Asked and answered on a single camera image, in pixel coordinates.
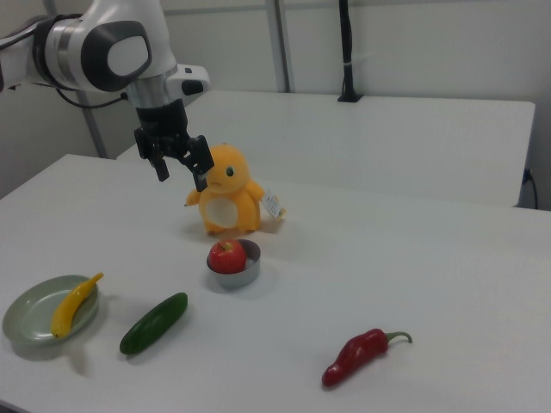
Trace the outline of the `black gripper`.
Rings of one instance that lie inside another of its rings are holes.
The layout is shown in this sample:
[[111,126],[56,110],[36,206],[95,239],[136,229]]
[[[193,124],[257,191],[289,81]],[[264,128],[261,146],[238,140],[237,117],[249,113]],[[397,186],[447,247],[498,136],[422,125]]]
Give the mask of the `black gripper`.
[[139,155],[150,162],[158,180],[166,181],[170,173],[165,157],[179,160],[192,173],[195,189],[207,188],[208,171],[214,160],[207,140],[199,135],[192,138],[188,133],[188,117],[182,99],[156,108],[137,108],[140,128],[134,131]]

